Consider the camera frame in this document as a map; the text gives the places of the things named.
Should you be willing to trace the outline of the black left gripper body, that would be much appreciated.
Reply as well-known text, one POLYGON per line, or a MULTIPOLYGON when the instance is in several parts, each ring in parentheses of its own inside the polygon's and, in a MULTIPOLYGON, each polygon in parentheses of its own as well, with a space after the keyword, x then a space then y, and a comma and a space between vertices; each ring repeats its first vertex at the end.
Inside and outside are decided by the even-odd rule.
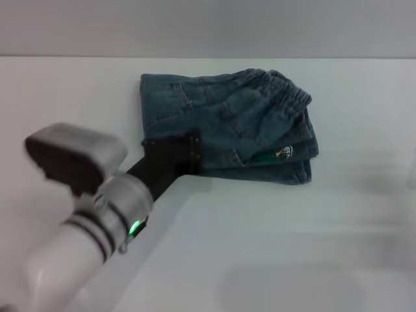
POLYGON ((176 166, 181 151, 182 136, 167 136, 142 141, 144 156, 126 173, 139 179, 155 202, 177 179, 176 166))

